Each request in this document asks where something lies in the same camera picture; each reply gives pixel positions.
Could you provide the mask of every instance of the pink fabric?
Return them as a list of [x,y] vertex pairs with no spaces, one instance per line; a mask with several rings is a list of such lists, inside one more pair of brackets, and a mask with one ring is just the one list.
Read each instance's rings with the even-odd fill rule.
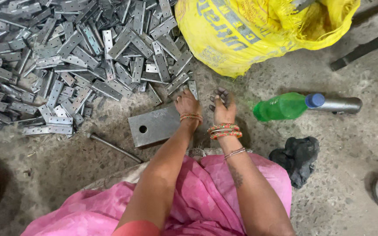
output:
[[[291,181],[278,164],[249,154],[281,199],[289,216]],[[164,236],[233,236],[245,231],[233,179],[223,155],[202,158],[201,165],[185,156],[177,178],[173,206]],[[120,182],[105,191],[85,190],[70,196],[62,206],[33,222],[23,236],[90,236],[113,233],[135,184]]]

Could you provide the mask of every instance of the red bangle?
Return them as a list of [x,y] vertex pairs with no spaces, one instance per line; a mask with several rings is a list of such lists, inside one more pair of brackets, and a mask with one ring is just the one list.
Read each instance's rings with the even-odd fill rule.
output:
[[241,138],[243,134],[240,131],[221,131],[211,134],[211,139],[217,139],[218,137],[223,136],[236,136],[237,138]]
[[202,124],[203,118],[198,113],[183,113],[180,115],[180,122],[184,119],[196,119],[199,121],[199,124]]
[[217,130],[222,130],[222,129],[231,129],[234,131],[240,131],[240,128],[236,124],[228,124],[228,123],[223,123],[219,125],[212,126],[211,128],[208,129],[208,133],[211,135],[212,132],[215,132]]

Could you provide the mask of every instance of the pile of metal hinges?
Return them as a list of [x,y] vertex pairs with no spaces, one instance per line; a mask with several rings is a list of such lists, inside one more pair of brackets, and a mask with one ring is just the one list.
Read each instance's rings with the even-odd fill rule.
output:
[[[145,92],[157,106],[155,86],[170,96],[184,83],[197,96],[176,2],[0,0],[0,129],[18,122],[24,135],[71,137],[96,97]],[[46,104],[35,107],[36,96]],[[19,120],[22,113],[38,117]]]

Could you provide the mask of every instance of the bracelet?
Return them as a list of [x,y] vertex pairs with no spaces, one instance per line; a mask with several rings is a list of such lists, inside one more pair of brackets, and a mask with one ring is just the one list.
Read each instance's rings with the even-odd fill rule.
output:
[[201,115],[199,115],[198,113],[183,113],[181,116],[180,116],[180,122],[182,122],[182,120],[184,119],[196,119],[199,121],[199,125],[202,124],[202,121],[203,121],[203,118]]
[[222,136],[236,136],[237,138],[241,138],[243,134],[240,131],[221,131],[221,132],[216,132],[211,134],[211,139],[217,139],[218,137]]
[[231,130],[235,130],[235,131],[240,131],[239,126],[236,125],[236,124],[223,123],[223,124],[212,126],[211,128],[208,129],[208,133],[211,134],[212,132],[219,130],[219,129],[231,129]]
[[240,149],[237,149],[236,151],[230,153],[230,154],[227,154],[224,156],[224,160],[227,160],[227,158],[231,157],[231,156],[234,156],[234,155],[237,155],[239,153],[242,153],[242,152],[245,152],[246,151],[246,148],[245,147],[242,147]]
[[218,137],[229,135],[237,136],[237,138],[242,137],[239,126],[236,124],[228,123],[212,126],[208,129],[208,133],[211,136],[211,139],[217,139]]

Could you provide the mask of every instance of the green plastic bottle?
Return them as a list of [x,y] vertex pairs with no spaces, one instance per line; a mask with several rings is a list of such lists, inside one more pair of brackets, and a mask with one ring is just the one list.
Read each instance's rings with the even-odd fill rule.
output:
[[322,94],[309,94],[306,97],[291,92],[259,102],[253,109],[253,115],[259,121],[292,120],[301,116],[308,107],[319,107],[324,102]]

